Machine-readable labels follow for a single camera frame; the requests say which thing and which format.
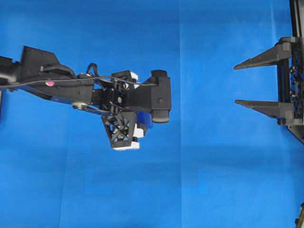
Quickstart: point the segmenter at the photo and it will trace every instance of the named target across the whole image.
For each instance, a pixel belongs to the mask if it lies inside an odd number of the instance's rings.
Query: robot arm
[[[54,53],[32,47],[24,47],[21,62],[0,57],[0,92],[22,89],[100,115],[110,145],[117,150],[139,148],[137,139],[145,136],[149,122],[169,121],[171,83],[167,72],[154,70],[144,83],[137,80],[129,70],[99,76],[96,64],[90,64],[85,74],[75,75]]]

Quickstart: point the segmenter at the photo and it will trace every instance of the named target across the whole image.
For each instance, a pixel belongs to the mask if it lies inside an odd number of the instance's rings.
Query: blue background
[[[0,55],[22,46],[84,72],[172,81],[169,124],[141,149],[110,149],[98,116],[23,91],[4,95],[0,227],[294,227],[303,145],[234,104],[277,100],[276,68],[232,67],[292,34],[288,1],[0,2]]]

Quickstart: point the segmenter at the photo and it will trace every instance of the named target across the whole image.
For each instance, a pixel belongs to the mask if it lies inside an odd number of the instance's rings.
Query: pink marker
[[[52,87],[55,85],[55,82],[49,81],[49,82],[46,82],[46,85]]]

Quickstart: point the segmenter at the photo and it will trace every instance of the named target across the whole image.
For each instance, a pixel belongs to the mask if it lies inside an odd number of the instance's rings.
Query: wire
[[[137,82],[130,82],[130,81],[126,81],[126,80],[123,80],[123,79],[120,79],[117,77],[112,77],[112,76],[96,76],[96,77],[75,78],[75,79],[37,80],[37,81],[31,81],[31,82],[18,83],[18,84],[14,84],[14,85],[4,85],[4,86],[0,85],[0,89],[15,88],[17,86],[27,86],[27,85],[42,83],[42,82],[72,82],[72,81],[86,81],[86,80],[101,79],[101,78],[111,78],[114,80],[122,81],[122,82],[129,83],[129,84],[139,85],[139,86],[158,86],[157,84],[153,84],[153,83],[141,84],[141,83],[137,83]]]
[[[131,109],[129,109],[129,108],[123,108],[123,107],[121,107],[121,106],[119,106],[119,105],[116,105],[116,104],[114,104],[112,101],[110,101],[110,104],[113,105],[113,106],[116,107],[116,108],[119,108],[120,110],[129,110],[129,111],[133,111],[133,110],[131,110]]]
[[[91,63],[88,67],[87,67],[87,70],[86,70],[86,73],[88,74],[90,72],[90,69],[93,68],[94,70],[94,74],[96,76],[99,76],[98,75],[98,70],[97,70],[97,64],[96,63]]]
[[[54,65],[54,66],[45,66],[44,68],[43,68],[43,71],[45,72],[45,71],[52,71],[52,70],[63,70],[63,71],[66,71],[66,72],[68,72],[73,78],[76,78],[76,75],[75,75],[75,73],[74,73],[74,71],[71,69],[71,68],[69,68],[69,67],[67,67],[67,66],[65,66],[65,65]]]

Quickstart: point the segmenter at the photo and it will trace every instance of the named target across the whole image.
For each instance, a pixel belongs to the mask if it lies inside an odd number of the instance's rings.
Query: black wire
[[[100,88],[103,89],[103,90],[105,90],[103,84],[101,84],[101,82],[100,82],[100,79],[99,79],[99,80],[96,80],[96,81],[97,81],[97,83],[99,84]]]
[[[67,71],[67,72],[70,73],[70,75],[73,78],[77,78],[76,75],[75,75],[75,73],[74,73],[74,71],[71,68],[69,68],[69,67],[67,67],[65,65],[54,65],[54,66],[49,66],[49,67],[45,66],[43,68],[43,71],[45,72],[45,71],[52,71],[52,70],[57,70],[57,69]]]
[[[90,63],[90,65],[87,67],[86,73],[88,74],[90,72],[90,69],[93,68],[95,76],[98,75],[98,70],[97,70],[97,64],[96,63]]]
[[[14,85],[4,85],[4,86],[0,85],[0,89],[14,88],[14,87],[17,87],[17,86],[27,86],[27,85],[36,84],[36,83],[42,83],[42,82],[86,81],[86,80],[100,79],[100,78],[111,78],[111,79],[114,79],[114,80],[122,81],[122,82],[129,83],[129,84],[139,85],[139,86],[157,86],[157,84],[153,84],[153,83],[140,84],[140,83],[126,81],[126,80],[123,80],[123,79],[120,79],[120,78],[117,78],[117,77],[112,77],[112,76],[95,76],[95,77],[75,78],[75,79],[37,80],[37,81],[31,81],[31,82],[18,83],[18,84],[14,84]]]
[[[131,110],[131,109],[129,109],[129,108],[123,108],[123,107],[121,107],[121,106],[119,106],[119,105],[114,104],[112,101],[110,101],[110,104],[113,105],[113,106],[116,107],[116,108],[119,108],[120,110],[129,110],[129,111],[132,111],[132,112],[133,112],[133,110]]]

